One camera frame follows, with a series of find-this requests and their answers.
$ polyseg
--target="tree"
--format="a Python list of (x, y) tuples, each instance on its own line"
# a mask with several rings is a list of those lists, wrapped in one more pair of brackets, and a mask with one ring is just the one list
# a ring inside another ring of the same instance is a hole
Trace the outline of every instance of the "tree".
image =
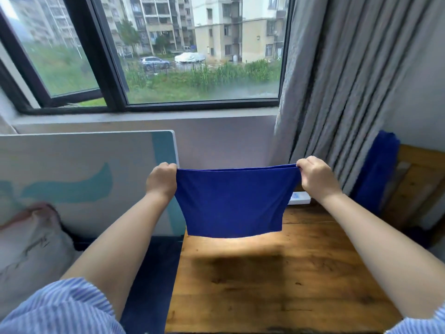
[(162, 52), (162, 54), (166, 54), (167, 53), (167, 47), (170, 44), (170, 39), (168, 38), (167, 35), (160, 35), (156, 38), (155, 41), (155, 45), (156, 45), (156, 49), (160, 52)]
[(133, 27), (131, 21), (123, 19), (118, 26), (118, 32), (121, 36), (122, 42), (126, 46), (131, 46), (133, 53), (136, 53), (135, 46), (141, 42), (141, 37), (139, 36), (137, 30)]

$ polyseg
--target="forearm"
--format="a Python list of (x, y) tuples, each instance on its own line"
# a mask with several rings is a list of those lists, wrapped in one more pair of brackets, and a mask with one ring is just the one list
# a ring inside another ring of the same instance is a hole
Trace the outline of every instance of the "forearm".
[(156, 222), (168, 198), (146, 194), (101, 234), (63, 275), (81, 276), (102, 291), (119, 320)]
[(406, 317), (430, 318), (445, 301), (445, 265), (346, 195), (332, 195), (321, 203), (399, 311)]

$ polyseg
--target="window sill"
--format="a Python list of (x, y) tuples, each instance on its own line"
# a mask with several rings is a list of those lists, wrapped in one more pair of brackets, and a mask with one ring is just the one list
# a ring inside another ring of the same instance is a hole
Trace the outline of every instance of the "window sill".
[(49, 115), (49, 116), (16, 116), (10, 124), (22, 130), (26, 126), (44, 126), (49, 124), (85, 124), (85, 123), (112, 123), (112, 122), (150, 122), (168, 121), (178, 119), (199, 118), (229, 118), (276, 116), (278, 107), (257, 109), (227, 109), (227, 110), (197, 110), (177, 112), (123, 112), (123, 113), (88, 113), (77, 115)]

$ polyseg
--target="apartment building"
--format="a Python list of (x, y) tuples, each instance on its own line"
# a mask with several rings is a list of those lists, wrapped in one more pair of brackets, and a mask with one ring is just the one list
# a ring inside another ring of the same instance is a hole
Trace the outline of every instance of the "apartment building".
[[(10, 0), (11, 4), (35, 42), (80, 47), (81, 43), (63, 0)], [(115, 0), (101, 0), (116, 45), (122, 45), (116, 22), (122, 9)]]
[(283, 52), (288, 0), (193, 0), (197, 51), (252, 62)]
[(183, 51), (194, 45), (191, 0), (122, 0), (128, 19), (141, 37), (137, 53), (154, 53), (156, 39), (169, 40), (166, 50)]

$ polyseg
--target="hand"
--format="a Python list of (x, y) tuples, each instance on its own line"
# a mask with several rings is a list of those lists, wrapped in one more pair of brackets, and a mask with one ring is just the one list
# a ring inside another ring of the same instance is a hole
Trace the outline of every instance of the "hand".
[(327, 196), (342, 194), (340, 184), (328, 164), (314, 156), (297, 161), (303, 189), (320, 204)]
[(157, 194), (170, 201), (176, 192), (176, 164), (161, 163), (153, 169), (147, 179), (147, 193)]

